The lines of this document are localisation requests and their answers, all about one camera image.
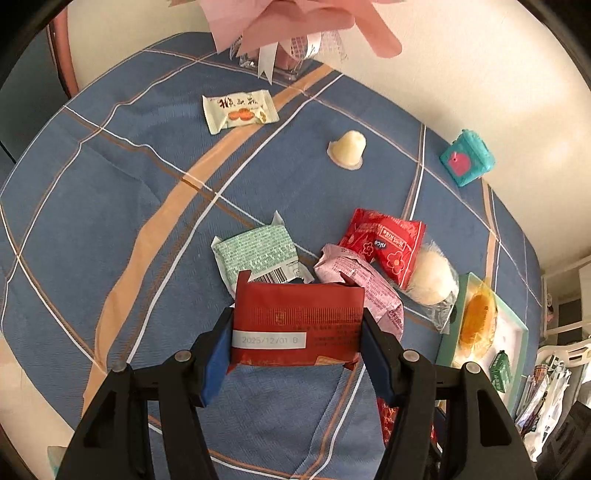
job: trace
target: green snack wrapper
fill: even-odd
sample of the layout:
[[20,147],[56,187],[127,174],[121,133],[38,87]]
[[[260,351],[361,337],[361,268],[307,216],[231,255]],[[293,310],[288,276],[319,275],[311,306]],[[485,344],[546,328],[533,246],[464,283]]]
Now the green snack wrapper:
[[308,269],[299,262],[296,246],[278,212],[270,225],[227,240],[214,237],[212,250],[232,297],[236,295],[236,282],[242,270],[251,271],[250,281],[289,283],[295,278],[301,278],[305,283],[314,281]]
[[494,360],[489,367],[492,386],[499,392],[505,393],[511,383],[511,364],[509,356],[504,350],[495,355]]

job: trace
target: chair backrest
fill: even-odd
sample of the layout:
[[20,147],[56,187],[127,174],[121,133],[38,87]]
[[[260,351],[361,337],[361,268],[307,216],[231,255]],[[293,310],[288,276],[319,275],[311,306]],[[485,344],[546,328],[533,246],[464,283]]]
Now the chair backrest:
[[591,362],[591,338],[571,345],[546,345],[538,350],[535,364],[542,363],[550,355],[556,355],[566,368],[579,367]]
[[587,480],[591,472],[591,409],[575,402],[535,464],[538,480]]

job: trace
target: expiration date label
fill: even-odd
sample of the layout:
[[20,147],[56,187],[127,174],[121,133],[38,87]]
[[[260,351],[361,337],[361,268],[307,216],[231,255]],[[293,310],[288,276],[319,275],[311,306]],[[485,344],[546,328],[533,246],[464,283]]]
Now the expiration date label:
[[243,332],[232,331],[234,348],[255,350],[291,350],[306,348],[305,332]]

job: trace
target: pink snack wrapper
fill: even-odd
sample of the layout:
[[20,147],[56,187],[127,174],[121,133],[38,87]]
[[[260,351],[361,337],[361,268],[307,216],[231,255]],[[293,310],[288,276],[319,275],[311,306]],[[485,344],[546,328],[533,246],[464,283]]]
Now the pink snack wrapper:
[[374,267],[355,252],[327,244],[314,271],[322,283],[341,282],[341,273],[365,288],[365,306],[383,332],[392,333],[398,341],[404,331],[404,308],[396,291]]

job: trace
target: blue tablecloth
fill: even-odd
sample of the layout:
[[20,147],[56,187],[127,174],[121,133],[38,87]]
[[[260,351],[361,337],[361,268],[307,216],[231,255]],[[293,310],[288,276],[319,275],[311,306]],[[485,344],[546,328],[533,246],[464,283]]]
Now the blue tablecloth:
[[[209,330],[232,302],[213,237],[275,210],[308,266],[356,207],[425,222],[458,273],[491,276],[527,324],[531,370],[537,257],[485,182],[453,183],[439,162],[447,143],[322,64],[270,86],[214,52],[209,34],[185,33],[132,56],[54,116],[2,189],[1,328],[57,412],[76,427],[115,360],[153,365]],[[202,95],[258,89],[274,96],[278,123],[209,134]],[[367,138],[358,171],[326,155],[351,129]],[[402,344],[433,361],[440,335],[406,307]],[[384,451],[362,365],[239,366],[199,417],[221,478],[372,478]],[[153,406],[150,426],[167,478]]]

